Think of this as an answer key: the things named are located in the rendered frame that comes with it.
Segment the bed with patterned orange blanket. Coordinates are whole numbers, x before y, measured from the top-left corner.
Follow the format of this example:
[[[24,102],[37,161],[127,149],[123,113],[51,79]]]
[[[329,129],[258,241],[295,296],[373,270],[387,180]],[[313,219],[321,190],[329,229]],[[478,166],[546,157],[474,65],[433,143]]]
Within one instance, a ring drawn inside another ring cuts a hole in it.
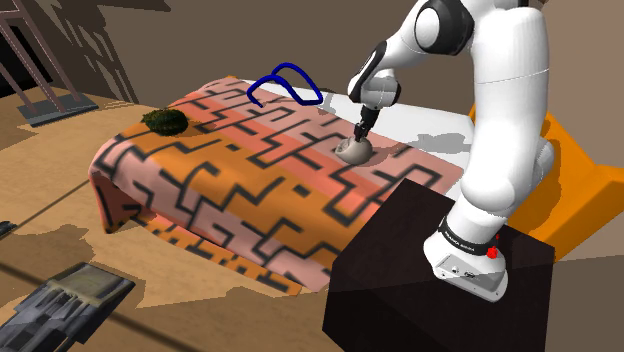
[[[173,245],[290,295],[329,283],[333,262],[403,180],[441,195],[459,183],[470,116],[398,104],[361,166],[335,153],[353,124],[284,89],[226,77],[170,105],[186,129],[138,122],[104,143],[88,175],[103,228],[135,221]]]

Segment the beige round shell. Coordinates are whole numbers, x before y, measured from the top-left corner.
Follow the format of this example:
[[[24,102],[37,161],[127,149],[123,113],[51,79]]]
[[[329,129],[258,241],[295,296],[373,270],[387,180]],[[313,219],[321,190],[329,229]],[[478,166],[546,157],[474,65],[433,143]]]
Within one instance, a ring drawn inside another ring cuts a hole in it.
[[[348,164],[361,165],[369,161],[373,154],[373,147],[365,137],[359,141],[354,137],[349,137],[337,145],[334,153]]]

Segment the brown metal frame rack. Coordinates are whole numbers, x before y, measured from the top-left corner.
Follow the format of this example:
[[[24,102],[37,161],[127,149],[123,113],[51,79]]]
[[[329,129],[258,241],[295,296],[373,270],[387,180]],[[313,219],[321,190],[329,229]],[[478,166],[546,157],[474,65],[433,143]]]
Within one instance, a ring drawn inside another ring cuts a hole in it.
[[[51,48],[42,37],[39,28],[33,22],[31,15],[26,10],[22,0],[11,0],[14,10],[0,10],[0,33],[7,41],[12,51],[16,54],[22,65],[25,67],[30,77],[34,80],[38,88],[44,93],[46,99],[33,103],[24,91],[20,88],[14,77],[6,67],[0,62],[0,74],[12,87],[14,92],[20,97],[23,106],[18,110],[31,127],[43,126],[55,121],[59,121],[72,116],[77,116],[86,112],[98,109],[98,105],[86,95],[78,92],[67,74],[60,65],[58,59],[53,54]],[[25,47],[16,37],[14,31],[8,24],[9,19],[21,19],[32,32],[36,42],[41,47],[47,60],[56,71],[69,94],[57,96],[52,90],[48,81],[44,78],[41,70],[37,67],[32,57]]]

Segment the dark green spiky ball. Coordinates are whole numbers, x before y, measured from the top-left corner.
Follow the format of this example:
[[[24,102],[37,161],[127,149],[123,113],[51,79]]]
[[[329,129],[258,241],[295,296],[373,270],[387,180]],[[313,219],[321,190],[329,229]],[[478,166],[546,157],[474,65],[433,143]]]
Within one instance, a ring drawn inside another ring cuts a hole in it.
[[[152,132],[161,136],[183,133],[189,122],[186,115],[177,109],[157,109],[143,115],[141,122]]]

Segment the dark robot stand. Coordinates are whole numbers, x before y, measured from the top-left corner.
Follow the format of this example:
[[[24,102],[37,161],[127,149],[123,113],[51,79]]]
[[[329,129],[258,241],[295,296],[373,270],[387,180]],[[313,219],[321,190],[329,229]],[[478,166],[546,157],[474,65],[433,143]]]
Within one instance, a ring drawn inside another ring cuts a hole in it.
[[[322,329],[344,352],[545,352],[554,248],[504,227],[509,285],[489,303],[424,256],[452,204],[405,179],[334,261]]]

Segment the blue curved headband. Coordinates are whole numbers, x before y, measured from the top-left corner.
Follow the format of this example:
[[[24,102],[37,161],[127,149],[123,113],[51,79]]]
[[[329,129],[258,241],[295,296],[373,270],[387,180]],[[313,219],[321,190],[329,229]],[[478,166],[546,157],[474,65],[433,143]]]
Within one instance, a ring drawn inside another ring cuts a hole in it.
[[[298,73],[312,89],[312,91],[316,95],[316,98],[303,99],[295,91],[294,87],[284,77],[279,75],[279,72],[285,68],[291,69],[294,72]],[[292,62],[282,62],[278,64],[271,71],[270,74],[261,77],[259,80],[256,80],[253,84],[251,84],[250,87],[246,90],[246,96],[250,102],[259,107],[263,107],[263,104],[254,96],[254,92],[267,82],[275,83],[284,88],[288,92],[289,96],[293,98],[300,106],[316,106],[324,102],[324,97],[319,87],[315,84],[312,78],[301,67]]]

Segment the grey flat device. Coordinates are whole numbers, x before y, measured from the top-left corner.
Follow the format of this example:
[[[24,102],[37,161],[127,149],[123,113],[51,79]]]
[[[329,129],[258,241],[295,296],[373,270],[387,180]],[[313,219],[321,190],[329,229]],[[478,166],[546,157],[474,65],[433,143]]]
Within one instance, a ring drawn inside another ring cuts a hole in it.
[[[68,352],[92,336],[135,283],[86,262],[49,278],[0,326],[0,352]]]

